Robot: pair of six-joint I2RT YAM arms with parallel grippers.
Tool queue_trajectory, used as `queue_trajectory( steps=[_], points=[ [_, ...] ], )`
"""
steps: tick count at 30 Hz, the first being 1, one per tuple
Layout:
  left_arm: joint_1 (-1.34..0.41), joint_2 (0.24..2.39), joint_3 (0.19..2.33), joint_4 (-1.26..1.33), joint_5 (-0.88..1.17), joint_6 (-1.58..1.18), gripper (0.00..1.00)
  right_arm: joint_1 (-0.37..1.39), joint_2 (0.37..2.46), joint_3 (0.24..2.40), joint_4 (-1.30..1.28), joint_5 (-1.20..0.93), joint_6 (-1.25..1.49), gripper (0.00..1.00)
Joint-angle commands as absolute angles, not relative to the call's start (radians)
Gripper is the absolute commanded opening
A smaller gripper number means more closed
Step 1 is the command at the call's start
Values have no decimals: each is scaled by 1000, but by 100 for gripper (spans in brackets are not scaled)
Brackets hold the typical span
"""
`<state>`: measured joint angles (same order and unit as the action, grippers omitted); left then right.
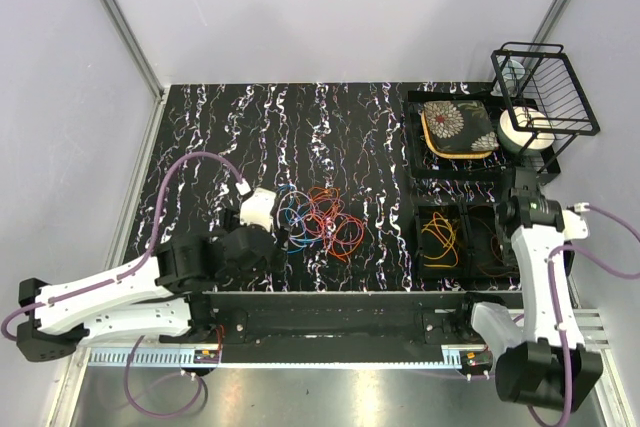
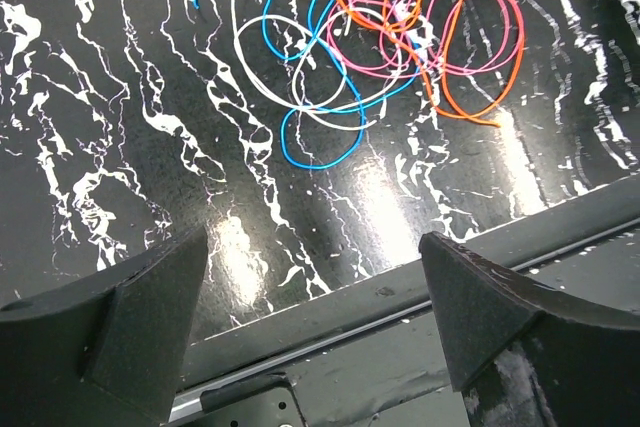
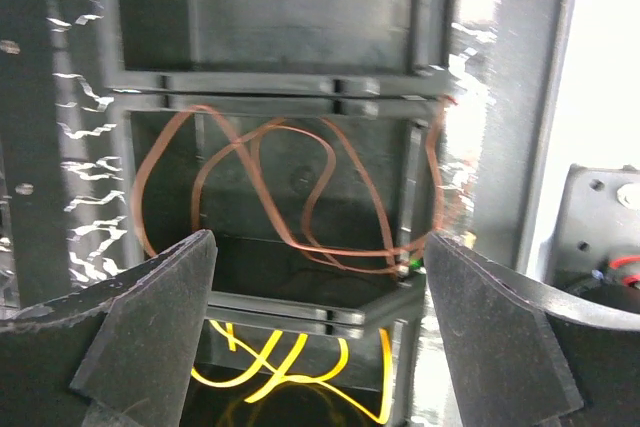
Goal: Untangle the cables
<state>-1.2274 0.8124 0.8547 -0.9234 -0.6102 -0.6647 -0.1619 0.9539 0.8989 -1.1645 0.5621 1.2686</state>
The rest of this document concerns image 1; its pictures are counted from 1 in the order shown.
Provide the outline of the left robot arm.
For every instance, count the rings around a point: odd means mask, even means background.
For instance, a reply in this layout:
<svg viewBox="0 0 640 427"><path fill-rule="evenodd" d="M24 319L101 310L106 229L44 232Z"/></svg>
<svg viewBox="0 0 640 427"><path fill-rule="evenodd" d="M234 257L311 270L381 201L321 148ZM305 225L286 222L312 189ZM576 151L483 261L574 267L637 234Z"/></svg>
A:
<svg viewBox="0 0 640 427"><path fill-rule="evenodd" d="M222 334L209 295L228 282L283 266L289 232L259 226L173 238L150 257L67 284L37 278L19 286L15 343L30 362L67 357L81 345L157 337L203 343Z"/></svg>

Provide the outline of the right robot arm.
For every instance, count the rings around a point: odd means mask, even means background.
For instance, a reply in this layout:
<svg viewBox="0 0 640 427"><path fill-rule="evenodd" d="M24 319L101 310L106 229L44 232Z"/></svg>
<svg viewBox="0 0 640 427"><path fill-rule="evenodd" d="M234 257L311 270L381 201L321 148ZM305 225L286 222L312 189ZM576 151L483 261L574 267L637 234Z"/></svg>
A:
<svg viewBox="0 0 640 427"><path fill-rule="evenodd" d="M537 174L506 173L496 226L519 269L524 322L516 324L504 301L472 293L454 331L466 343L485 342L494 359L498 397L505 402L575 412L603 372L578 326L565 268L566 248L589 231L577 213L541 192Z"/></svg>

